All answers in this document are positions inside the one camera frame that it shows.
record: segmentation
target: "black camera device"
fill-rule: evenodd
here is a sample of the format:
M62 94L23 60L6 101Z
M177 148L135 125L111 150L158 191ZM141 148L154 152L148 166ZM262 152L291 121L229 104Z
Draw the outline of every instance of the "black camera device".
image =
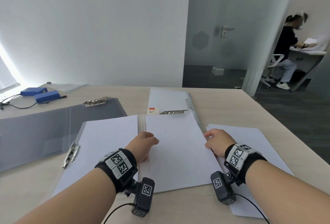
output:
M218 201L225 205L230 205L236 201L236 196L231 187L231 184L235 181L230 172L226 174L220 171L214 172L211 175L211 181Z
M130 194L135 194L132 214L138 217L145 217L149 213L154 188L155 182L150 178L144 177L141 182L132 179L132 184L124 192L127 197Z

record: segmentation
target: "black wristband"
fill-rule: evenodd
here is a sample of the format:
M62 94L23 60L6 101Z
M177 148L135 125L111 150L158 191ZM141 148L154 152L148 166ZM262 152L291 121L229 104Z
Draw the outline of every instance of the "black wristband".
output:
M133 168L136 168L137 163L136 163L136 159L135 159L134 155L132 154L132 152L129 151L128 149L120 149L120 150L124 153L124 155L127 156L130 163L133 165ZM112 170L105 164L105 162L99 162L95 166L95 168L102 169L103 172L105 172L107 174L107 176L109 176L109 178L112 180L114 187L116 189L116 194L124 192L126 190L126 186L129 185L130 181L132 181L132 179L130 179L123 185L122 182L115 177Z
M231 149L233 148L233 146L235 146L235 144L230 145L226 151L225 151L225 160L227 159L229 152L231 151ZM254 154L250 154L246 160L244 161L243 167L242 169L239 171L236 168L232 167L231 169L233 170L233 172L235 172L236 174L238 173L238 179L245 184L245 176L246 173L248 171L248 169L250 168L250 166L257 160L264 160L267 161L262 155L258 154L258 153L254 153Z

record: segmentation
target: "office chair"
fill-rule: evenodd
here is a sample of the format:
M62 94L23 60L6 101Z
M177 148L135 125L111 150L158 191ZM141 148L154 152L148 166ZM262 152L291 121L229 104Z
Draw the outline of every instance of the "office chair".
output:
M270 62L269 62L269 65L268 65L267 69L264 71L264 73L262 74L262 76L261 76L261 78L260 78L260 81L261 81L263 84L266 84L265 89L269 89L269 87L270 87L270 84L266 81L266 78L272 74L274 67L276 67L277 64L278 64L283 58L284 58L284 55L282 55L282 54L273 54L273 55L272 55L271 60L270 60Z

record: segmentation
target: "table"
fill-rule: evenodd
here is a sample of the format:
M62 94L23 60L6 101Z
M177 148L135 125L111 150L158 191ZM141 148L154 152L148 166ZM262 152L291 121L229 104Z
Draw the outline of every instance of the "table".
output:
M202 126L209 123L259 128L298 178L330 194L330 166L286 127L240 89L171 88L191 94ZM149 87L86 86L49 105L30 109L6 108L0 117L12 117L80 104L103 96L117 97L127 115L145 114ZM0 223L9 224L34 209L52 195L60 180L65 154L37 160L0 173ZM132 202L119 194L112 209ZM130 207L118 209L110 223L265 223L263 219L233 216L221 204L212 185L158 193L153 196L150 213L138 218Z
M306 55L316 56L316 61L312 65L312 67L306 72L306 74L293 87L291 87L290 91L294 92L307 79L307 76L319 65L319 63L322 61L326 52L325 51L305 51L303 49L297 49L297 48L291 48L290 50L300 52L300 53L303 53Z

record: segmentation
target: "gray folder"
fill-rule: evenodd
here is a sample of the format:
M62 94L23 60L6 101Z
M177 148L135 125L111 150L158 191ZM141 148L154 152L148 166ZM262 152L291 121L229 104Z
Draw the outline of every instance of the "gray folder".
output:
M127 116L117 98L0 120L0 172L66 153L86 121Z

